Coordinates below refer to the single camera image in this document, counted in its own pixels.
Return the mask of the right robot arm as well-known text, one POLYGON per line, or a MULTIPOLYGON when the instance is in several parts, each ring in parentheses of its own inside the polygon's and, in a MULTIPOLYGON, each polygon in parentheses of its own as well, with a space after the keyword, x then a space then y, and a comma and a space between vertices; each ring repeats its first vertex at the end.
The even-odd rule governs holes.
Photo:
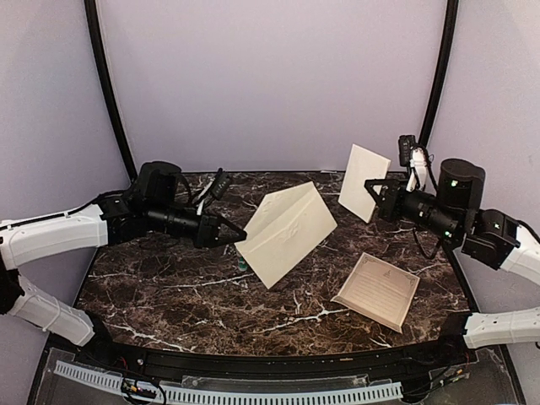
MULTIPOLYGON (((436 194, 410 188, 397 179, 368 179, 366 191, 387 222, 409 219, 428 230, 438 243, 460 249, 494 269, 539 282, 539 236, 525 222, 480 207, 484 169, 463 159, 445 159, 440 165, 436 194)), ((450 365, 463 347, 539 342, 539 309, 500 313, 457 312, 447 317, 430 358, 450 365)))

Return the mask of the cream paper envelope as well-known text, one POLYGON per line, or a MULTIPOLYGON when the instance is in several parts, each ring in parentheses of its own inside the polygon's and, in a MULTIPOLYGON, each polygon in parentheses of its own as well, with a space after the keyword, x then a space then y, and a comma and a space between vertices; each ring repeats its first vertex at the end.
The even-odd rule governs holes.
POLYGON ((313 182, 268 193, 235 247, 270 289, 335 229, 337 222, 313 182))

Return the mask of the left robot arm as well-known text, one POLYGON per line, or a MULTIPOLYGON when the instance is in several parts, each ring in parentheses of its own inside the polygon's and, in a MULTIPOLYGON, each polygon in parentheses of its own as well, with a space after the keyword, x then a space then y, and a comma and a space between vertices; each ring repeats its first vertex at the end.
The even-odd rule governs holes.
POLYGON ((100 194, 68 211, 1 223, 1 312, 16 316, 70 343, 85 348, 101 368, 119 360, 119 350, 95 315, 77 310, 33 285, 20 274, 29 262, 84 248, 116 246, 158 232, 187 238, 196 248, 241 242, 247 233, 205 208, 219 200, 231 177, 218 170, 198 194, 176 201, 178 186, 190 191, 181 168, 164 161, 142 165, 126 190, 100 194))

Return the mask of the cream letter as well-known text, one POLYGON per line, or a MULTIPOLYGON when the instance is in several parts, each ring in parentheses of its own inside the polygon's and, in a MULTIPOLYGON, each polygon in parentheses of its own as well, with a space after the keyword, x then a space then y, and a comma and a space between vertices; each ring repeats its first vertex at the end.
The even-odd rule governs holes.
POLYGON ((353 144, 338 203, 369 223, 375 211, 375 201, 365 189, 365 181, 385 179, 391 162, 384 156, 353 144))

